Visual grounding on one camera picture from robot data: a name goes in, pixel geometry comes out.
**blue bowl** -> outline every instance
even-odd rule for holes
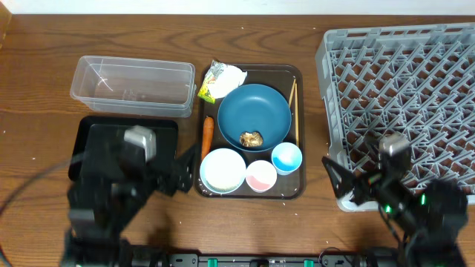
[[[243,85],[221,102],[217,124],[224,138],[236,148],[259,152],[274,148],[284,140],[292,124],[292,114],[285,98],[265,85]],[[263,144],[246,148],[240,143],[244,132],[259,132]]]

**white bowl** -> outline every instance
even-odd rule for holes
[[[200,166],[201,182],[216,194],[238,189],[246,178],[246,163],[236,151],[220,148],[211,151]]]

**clear plastic container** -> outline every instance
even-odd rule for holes
[[[190,63],[83,56],[71,97],[93,111],[187,117],[195,90]]]

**white wall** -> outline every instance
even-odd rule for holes
[[[475,15],[475,0],[0,0],[13,14]]]

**chopsticks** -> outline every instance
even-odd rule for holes
[[[289,97],[289,108],[292,107],[292,100],[295,92],[295,144],[298,146],[298,94],[297,94],[297,83],[294,79],[294,83],[292,84],[292,90],[290,91]]]

